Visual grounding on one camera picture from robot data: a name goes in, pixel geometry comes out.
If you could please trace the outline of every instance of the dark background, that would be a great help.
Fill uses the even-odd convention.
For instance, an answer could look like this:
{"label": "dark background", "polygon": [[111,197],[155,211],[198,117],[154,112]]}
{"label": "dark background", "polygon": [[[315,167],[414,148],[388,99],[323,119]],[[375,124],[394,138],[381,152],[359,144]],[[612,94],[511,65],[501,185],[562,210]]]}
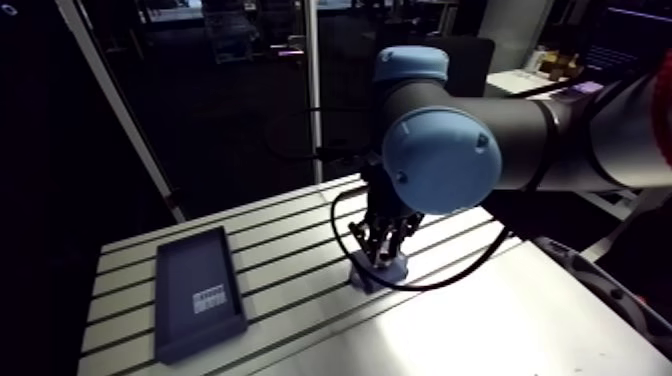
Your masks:
{"label": "dark background", "polygon": [[[74,374],[101,245],[174,220],[55,4],[18,8],[0,22],[3,36],[18,36],[2,39],[0,56],[7,299],[21,302],[13,314],[26,323],[16,349],[49,355],[22,362],[21,373]],[[370,42],[362,34],[376,27],[361,15],[320,16],[324,105],[367,103]],[[302,61],[218,66],[198,28],[152,32],[151,41],[143,64],[129,54],[106,56],[188,216],[312,182],[309,163],[274,158],[261,137],[266,123],[307,106]],[[323,123],[326,142],[368,137],[358,114],[324,114]],[[273,136],[288,152],[308,151],[305,117]],[[325,167],[328,179],[356,170]],[[524,237],[546,235],[576,249],[617,224],[571,193],[495,192],[484,206]]]}

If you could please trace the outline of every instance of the gray plastic part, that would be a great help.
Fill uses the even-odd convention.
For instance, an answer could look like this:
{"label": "gray plastic part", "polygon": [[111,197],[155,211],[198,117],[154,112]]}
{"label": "gray plastic part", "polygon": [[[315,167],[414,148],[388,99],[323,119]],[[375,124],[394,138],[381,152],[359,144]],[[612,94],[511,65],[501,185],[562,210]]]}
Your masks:
{"label": "gray plastic part", "polygon": [[[408,275],[408,268],[406,267],[408,264],[408,257],[401,252],[399,252],[397,258],[392,261],[392,264],[385,269],[374,268],[373,265],[371,265],[369,258],[361,249],[354,252],[352,255],[355,256],[357,261],[359,261],[359,264],[366,268],[366,270],[389,283],[399,283],[406,279],[406,276]],[[368,279],[366,276],[360,275],[354,266],[350,269],[349,280],[355,288],[360,289],[367,294],[373,294],[384,288],[378,283]]]}
{"label": "gray plastic part", "polygon": [[154,357],[165,364],[247,329],[223,228],[158,248],[154,320]]}

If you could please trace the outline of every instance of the black cable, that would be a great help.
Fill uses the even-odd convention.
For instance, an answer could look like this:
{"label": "black cable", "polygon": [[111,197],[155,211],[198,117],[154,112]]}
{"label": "black cable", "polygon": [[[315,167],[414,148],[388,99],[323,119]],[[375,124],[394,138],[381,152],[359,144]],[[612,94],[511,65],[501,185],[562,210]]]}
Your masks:
{"label": "black cable", "polygon": [[[269,133],[271,133],[271,131],[274,130],[275,127],[278,126],[279,124],[282,124],[282,123],[284,123],[284,122],[286,122],[286,121],[288,121],[288,120],[290,120],[290,119],[292,119],[296,116],[306,115],[306,114],[310,114],[312,112],[318,112],[318,111],[319,112],[368,112],[369,110],[367,108],[357,108],[357,107],[309,107],[309,108],[303,109],[301,111],[296,111],[296,112],[289,113],[287,115],[280,116],[280,117],[274,119],[273,121],[267,123],[264,126],[263,141],[264,141],[264,146],[266,147],[266,150],[268,150],[269,153],[271,153],[276,158],[284,159],[284,160],[288,160],[288,161],[297,161],[297,162],[311,161],[311,160],[320,158],[320,155],[318,153],[304,154],[304,155],[287,155],[287,154],[284,154],[282,152],[279,152],[278,150],[275,149],[275,147],[273,147],[273,143],[270,141],[270,135],[269,135]],[[337,151],[337,150],[331,150],[331,153],[338,153],[338,152],[339,151]],[[357,152],[359,152],[359,150],[352,151],[351,154],[356,154]]]}
{"label": "black cable", "polygon": [[353,195],[357,195],[357,194],[361,194],[361,192],[362,192],[362,187],[355,188],[355,189],[345,191],[345,192],[341,192],[338,196],[336,196],[334,201],[332,201],[330,214],[329,214],[329,218],[330,218],[329,222],[331,223],[331,230],[334,232],[334,237],[336,238],[336,242],[338,243],[339,247],[341,248],[341,251],[343,251],[343,254],[345,255],[345,257],[347,257],[348,260],[350,260],[350,262],[352,262],[352,265],[354,266],[355,270],[357,270],[357,273],[360,274],[360,276],[366,277],[366,278],[380,284],[381,286],[390,288],[392,290],[416,291],[416,292],[417,291],[430,291],[430,290],[436,290],[436,289],[439,289],[439,288],[442,288],[442,287],[446,287],[446,286],[451,285],[451,284],[453,284],[457,281],[460,281],[461,279],[467,277],[468,275],[470,275],[471,273],[476,271],[476,269],[480,268],[481,265],[483,265],[497,251],[499,246],[502,245],[504,240],[506,240],[506,238],[509,236],[509,233],[511,232],[508,229],[508,227],[505,226],[502,229],[502,231],[499,233],[499,235],[497,235],[497,238],[495,239],[495,241],[493,241],[488,246],[488,249],[486,249],[485,252],[483,252],[478,257],[478,259],[476,259],[476,261],[474,261],[471,265],[466,267],[461,272],[455,274],[454,276],[452,276],[448,279],[445,279],[441,282],[436,282],[436,283],[432,283],[432,284],[429,284],[429,285],[423,285],[423,286],[397,285],[397,284],[390,283],[390,282],[378,277],[377,275],[371,273],[366,268],[364,268],[359,263],[359,261],[357,261],[355,256],[353,256],[350,252],[348,252],[348,249],[345,247],[345,244],[343,244],[343,240],[341,239],[341,236],[338,233],[338,229],[336,228],[336,219],[335,218],[336,218],[336,205],[338,204],[338,202],[340,202],[344,198],[347,198],[347,197],[350,197],[350,196],[353,196]]}

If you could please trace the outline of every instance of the black tray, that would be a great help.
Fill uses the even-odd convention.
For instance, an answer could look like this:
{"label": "black tray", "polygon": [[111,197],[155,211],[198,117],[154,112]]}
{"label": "black tray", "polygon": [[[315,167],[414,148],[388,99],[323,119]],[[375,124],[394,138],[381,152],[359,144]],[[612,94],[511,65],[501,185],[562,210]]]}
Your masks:
{"label": "black tray", "polygon": [[247,329],[223,228],[159,246],[155,308],[154,357],[166,364]]}

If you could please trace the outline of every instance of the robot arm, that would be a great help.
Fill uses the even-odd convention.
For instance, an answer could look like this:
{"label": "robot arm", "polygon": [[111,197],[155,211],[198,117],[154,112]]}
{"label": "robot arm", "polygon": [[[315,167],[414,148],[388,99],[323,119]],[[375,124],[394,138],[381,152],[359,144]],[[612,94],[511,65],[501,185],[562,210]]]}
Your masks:
{"label": "robot arm", "polygon": [[584,109],[555,101],[451,97],[447,68],[443,51],[419,46],[385,49],[376,61],[376,157],[362,172],[369,206],[350,225],[374,267],[391,264],[423,214],[475,206],[493,189],[672,185],[660,136],[670,134],[669,108],[666,132],[651,126],[655,80],[633,82],[579,124]]}

